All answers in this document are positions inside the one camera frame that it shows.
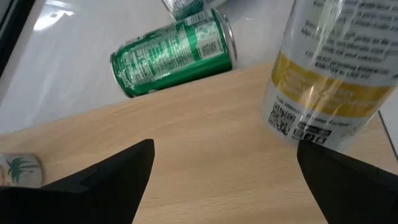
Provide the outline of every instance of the soda can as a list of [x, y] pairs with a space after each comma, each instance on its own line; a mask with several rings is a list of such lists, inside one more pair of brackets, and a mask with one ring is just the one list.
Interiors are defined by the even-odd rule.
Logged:
[[346, 149], [398, 83], [398, 2], [296, 0], [264, 97], [284, 139]]
[[216, 9], [129, 41], [111, 55], [128, 97], [230, 71], [237, 59], [231, 26]]
[[39, 188], [43, 170], [31, 154], [0, 154], [0, 186]]
[[175, 21], [187, 18], [206, 9], [218, 7], [227, 0], [162, 0]]

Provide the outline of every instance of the wooden table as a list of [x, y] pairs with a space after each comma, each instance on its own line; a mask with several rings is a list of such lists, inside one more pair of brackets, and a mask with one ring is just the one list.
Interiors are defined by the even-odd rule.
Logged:
[[[134, 223], [326, 223], [294, 147], [262, 123], [270, 70], [225, 73], [0, 136], [0, 152], [35, 153], [49, 183], [153, 138], [154, 169]], [[348, 154], [398, 173], [379, 116]]]

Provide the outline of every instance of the white tabletop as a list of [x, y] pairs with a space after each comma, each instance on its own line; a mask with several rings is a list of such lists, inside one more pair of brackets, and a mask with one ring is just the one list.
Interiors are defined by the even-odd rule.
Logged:
[[[229, 0], [237, 68], [272, 62], [294, 0]], [[127, 100], [109, 55], [172, 22], [160, 0], [36, 0], [0, 79], [0, 134]]]

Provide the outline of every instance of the yellow label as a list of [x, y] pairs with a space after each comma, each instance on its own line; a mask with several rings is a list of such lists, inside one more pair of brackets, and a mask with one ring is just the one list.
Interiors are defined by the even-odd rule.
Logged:
[[395, 88], [348, 84], [308, 71], [283, 54], [279, 54], [275, 63], [272, 82], [307, 109], [348, 118], [371, 116]]

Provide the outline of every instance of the palm tree logo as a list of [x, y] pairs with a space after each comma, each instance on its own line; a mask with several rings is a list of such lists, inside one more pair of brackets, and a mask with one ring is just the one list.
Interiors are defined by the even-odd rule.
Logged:
[[37, 165], [27, 165], [29, 162], [23, 160], [23, 157], [15, 158], [11, 162], [7, 160], [7, 164], [10, 167], [8, 175], [11, 176], [13, 183], [19, 183], [19, 177], [23, 172], [27, 172], [25, 169], [39, 168]]

